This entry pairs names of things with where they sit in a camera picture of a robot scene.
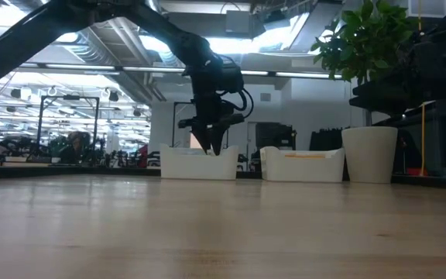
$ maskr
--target potted plant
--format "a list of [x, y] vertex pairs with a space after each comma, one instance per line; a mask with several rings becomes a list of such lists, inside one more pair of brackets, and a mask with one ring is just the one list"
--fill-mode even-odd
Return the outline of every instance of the potted plant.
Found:
[[[375, 4], [365, 0], [358, 11], [344, 11], [345, 23], [335, 20], [327, 29], [331, 35], [317, 38], [311, 50], [319, 49], [314, 58], [321, 60], [330, 79], [341, 72], [341, 79], [358, 85], [388, 74], [399, 63], [404, 43], [413, 35], [414, 22], [406, 9], [385, 0]], [[392, 177], [397, 129], [362, 127], [346, 129], [342, 139], [351, 181], [389, 183]]]

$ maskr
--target wooden table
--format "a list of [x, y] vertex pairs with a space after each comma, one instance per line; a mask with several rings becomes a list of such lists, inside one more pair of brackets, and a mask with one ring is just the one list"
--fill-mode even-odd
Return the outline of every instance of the wooden table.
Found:
[[446, 190], [0, 180], [0, 278], [446, 278]]

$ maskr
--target ceiling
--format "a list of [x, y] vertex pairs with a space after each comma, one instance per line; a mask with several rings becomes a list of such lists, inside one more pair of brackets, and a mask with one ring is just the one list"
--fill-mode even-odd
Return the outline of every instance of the ceiling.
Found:
[[[37, 0], [5, 0], [0, 6], [0, 35], [35, 7], [42, 5]], [[243, 53], [228, 55], [244, 70], [264, 71], [320, 71], [307, 55], [311, 38], [320, 36], [324, 26], [340, 11], [336, 1], [273, 1], [239, 0], [233, 2], [159, 0], [154, 3], [170, 21], [184, 20], [178, 25], [189, 32], [219, 36], [226, 22], [227, 11], [252, 11], [253, 17], [262, 22], [267, 11], [287, 7], [285, 11], [290, 21], [284, 41], [279, 33], [263, 33], [254, 39], [239, 38], [226, 40], [218, 45], [210, 40], [213, 49], [226, 51], [240, 43], [236, 50], [253, 47]], [[108, 64], [122, 66], [163, 66], [182, 67], [182, 63], [170, 52], [163, 51], [156, 39], [149, 37], [138, 26], [125, 19], [100, 22], [77, 33], [77, 39], [65, 39], [49, 45], [29, 62], [48, 64]], [[261, 42], [257, 48], [254, 44]], [[285, 82], [282, 78], [245, 77], [246, 84], [273, 85], [280, 90]], [[21, 98], [11, 96], [13, 89], [22, 92]], [[118, 92], [118, 101], [110, 102], [108, 94]], [[100, 99], [98, 135], [105, 134], [115, 127], [122, 135], [122, 144], [129, 145], [149, 141], [149, 106], [153, 102], [170, 102], [191, 97], [190, 80], [179, 74], [111, 73], [100, 75], [84, 71], [42, 71], [41, 69], [18, 70], [0, 80], [0, 134], [36, 135], [36, 117], [39, 115], [40, 96], [80, 95]], [[135, 108], [142, 111], [140, 117], [132, 113]], [[72, 129], [92, 132], [90, 124], [94, 110], [89, 100], [64, 101], [57, 99], [44, 112], [43, 129], [50, 137], [53, 134], [67, 133]], [[69, 119], [67, 126], [61, 126], [61, 119]]]

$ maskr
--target table surface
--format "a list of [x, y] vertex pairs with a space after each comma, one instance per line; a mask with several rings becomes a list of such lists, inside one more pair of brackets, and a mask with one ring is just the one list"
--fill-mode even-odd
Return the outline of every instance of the table surface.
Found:
[[0, 180], [0, 278], [446, 278], [446, 190]]

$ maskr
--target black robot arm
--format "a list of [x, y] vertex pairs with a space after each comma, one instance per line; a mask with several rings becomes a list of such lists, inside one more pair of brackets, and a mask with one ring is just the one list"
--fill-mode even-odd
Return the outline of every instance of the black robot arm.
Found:
[[0, 79], [61, 35], [119, 16], [162, 40], [186, 65], [184, 74], [191, 78], [196, 116], [179, 126], [191, 126], [203, 149], [212, 148], [218, 155], [229, 126], [244, 121], [241, 114], [233, 114], [235, 106], [223, 102], [217, 93], [238, 92], [243, 96], [240, 68], [213, 53], [206, 39], [177, 28], [143, 2], [51, 0], [0, 36]]

